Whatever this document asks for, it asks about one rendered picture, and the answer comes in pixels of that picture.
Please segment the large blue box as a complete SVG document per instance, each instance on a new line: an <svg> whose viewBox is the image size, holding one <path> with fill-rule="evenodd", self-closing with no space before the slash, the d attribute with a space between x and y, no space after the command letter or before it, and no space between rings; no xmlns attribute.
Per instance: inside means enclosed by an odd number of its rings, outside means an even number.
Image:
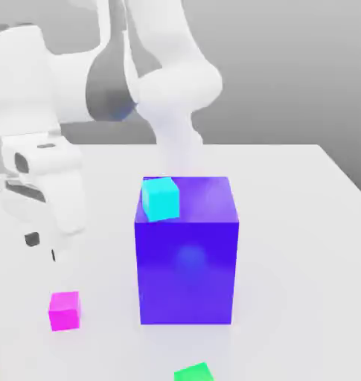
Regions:
<svg viewBox="0 0 361 381"><path fill-rule="evenodd" d="M176 177L177 219L135 213L142 324L230 324L239 218L229 179Z"/></svg>

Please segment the small magenta cube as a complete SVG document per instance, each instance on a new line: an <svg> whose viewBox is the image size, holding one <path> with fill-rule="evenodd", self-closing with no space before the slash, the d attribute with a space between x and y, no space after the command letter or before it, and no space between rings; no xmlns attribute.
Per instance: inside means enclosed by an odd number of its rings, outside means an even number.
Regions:
<svg viewBox="0 0 361 381"><path fill-rule="evenodd" d="M78 291L55 292L51 296L48 316L53 331L80 327L80 296Z"/></svg>

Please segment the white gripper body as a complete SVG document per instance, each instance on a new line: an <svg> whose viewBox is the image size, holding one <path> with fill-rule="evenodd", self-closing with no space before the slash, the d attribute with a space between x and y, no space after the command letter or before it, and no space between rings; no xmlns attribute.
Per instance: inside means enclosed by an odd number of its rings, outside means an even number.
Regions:
<svg viewBox="0 0 361 381"><path fill-rule="evenodd" d="M6 179L0 202L22 223L58 235L72 236L86 224L83 184L76 170Z"/></svg>

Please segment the small cyan cube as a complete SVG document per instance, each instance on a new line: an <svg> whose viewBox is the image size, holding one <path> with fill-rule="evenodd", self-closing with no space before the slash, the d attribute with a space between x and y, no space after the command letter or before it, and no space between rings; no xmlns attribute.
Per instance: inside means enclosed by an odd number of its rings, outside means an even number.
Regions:
<svg viewBox="0 0 361 381"><path fill-rule="evenodd" d="M179 188L171 177L144 179L141 201L150 222L179 217Z"/></svg>

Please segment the small green cube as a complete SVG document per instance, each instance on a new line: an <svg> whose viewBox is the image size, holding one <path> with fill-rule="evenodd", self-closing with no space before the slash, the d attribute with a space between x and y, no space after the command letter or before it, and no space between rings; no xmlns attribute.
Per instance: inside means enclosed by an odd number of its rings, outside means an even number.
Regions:
<svg viewBox="0 0 361 381"><path fill-rule="evenodd" d="M174 372L174 381L214 381L207 364L201 362Z"/></svg>

